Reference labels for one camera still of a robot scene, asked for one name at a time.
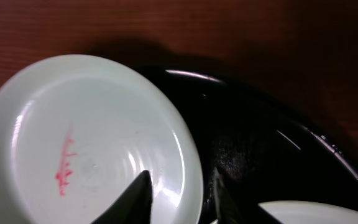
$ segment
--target white plate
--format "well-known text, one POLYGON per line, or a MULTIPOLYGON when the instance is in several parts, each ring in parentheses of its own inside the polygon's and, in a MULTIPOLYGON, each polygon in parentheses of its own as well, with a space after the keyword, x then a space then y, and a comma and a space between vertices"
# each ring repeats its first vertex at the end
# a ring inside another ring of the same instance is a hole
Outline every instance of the white plate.
POLYGON ((283 224, 358 224, 358 212, 316 202, 277 201, 259 204, 283 224))
POLYGON ((191 134, 135 71, 64 55, 0 89, 0 224, 89 224, 144 169, 151 223, 197 223, 203 178, 191 134))

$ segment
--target black plate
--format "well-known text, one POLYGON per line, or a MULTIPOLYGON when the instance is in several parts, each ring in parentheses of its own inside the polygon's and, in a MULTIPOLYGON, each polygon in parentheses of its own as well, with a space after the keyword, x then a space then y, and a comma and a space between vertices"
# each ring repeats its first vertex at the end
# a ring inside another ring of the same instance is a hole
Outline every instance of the black plate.
POLYGON ((177 107, 195 140, 204 178, 200 223, 216 219, 215 166, 232 198, 304 200, 358 211, 358 167, 313 124, 253 90, 211 74, 163 66, 134 68, 177 107))

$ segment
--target wooden surface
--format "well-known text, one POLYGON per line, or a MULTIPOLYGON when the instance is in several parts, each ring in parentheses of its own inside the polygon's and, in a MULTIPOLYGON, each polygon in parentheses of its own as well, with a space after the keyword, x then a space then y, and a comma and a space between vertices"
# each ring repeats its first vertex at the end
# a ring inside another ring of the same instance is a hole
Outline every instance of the wooden surface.
POLYGON ((0 87, 61 54, 230 70, 358 158, 358 0, 0 0, 0 87))

